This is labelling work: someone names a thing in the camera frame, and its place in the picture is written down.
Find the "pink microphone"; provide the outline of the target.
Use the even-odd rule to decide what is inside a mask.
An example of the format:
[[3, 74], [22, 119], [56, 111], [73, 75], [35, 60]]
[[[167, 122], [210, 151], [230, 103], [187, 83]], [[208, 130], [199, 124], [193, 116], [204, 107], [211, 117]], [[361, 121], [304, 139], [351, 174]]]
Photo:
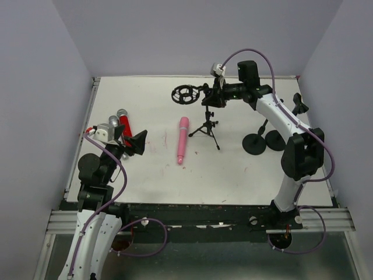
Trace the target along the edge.
[[178, 140], [178, 150], [177, 150], [177, 163], [182, 165], [185, 157], [185, 150], [187, 146], [187, 137], [189, 129], [189, 118], [182, 117], [179, 124], [179, 140]]

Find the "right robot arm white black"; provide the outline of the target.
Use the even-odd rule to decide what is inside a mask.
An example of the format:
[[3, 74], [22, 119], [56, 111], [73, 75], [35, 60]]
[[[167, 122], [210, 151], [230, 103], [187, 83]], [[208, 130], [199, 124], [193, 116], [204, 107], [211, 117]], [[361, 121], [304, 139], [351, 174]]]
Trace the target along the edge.
[[225, 81], [225, 67], [213, 64], [214, 83], [202, 100], [204, 106], [223, 108], [229, 100], [243, 100], [264, 116], [286, 141], [281, 157], [284, 178], [272, 201], [280, 213], [295, 210], [302, 187], [323, 165], [321, 129], [312, 129], [299, 120], [278, 98], [274, 86], [261, 85], [255, 61], [238, 63], [239, 83]]

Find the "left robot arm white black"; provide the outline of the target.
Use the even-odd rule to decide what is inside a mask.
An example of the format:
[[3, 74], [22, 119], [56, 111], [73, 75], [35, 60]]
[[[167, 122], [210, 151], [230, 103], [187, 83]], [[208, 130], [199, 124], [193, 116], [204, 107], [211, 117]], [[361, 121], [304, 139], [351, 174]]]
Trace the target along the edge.
[[97, 276], [92, 271], [92, 259], [100, 229], [107, 221], [111, 231], [121, 224], [121, 214], [111, 205], [124, 192], [128, 176], [121, 163], [123, 154], [142, 155], [145, 151], [147, 130], [119, 141], [124, 125], [108, 127], [103, 124], [88, 128], [83, 134], [85, 140], [102, 151], [83, 155], [78, 161], [78, 212], [75, 233], [60, 279], [90, 279]]

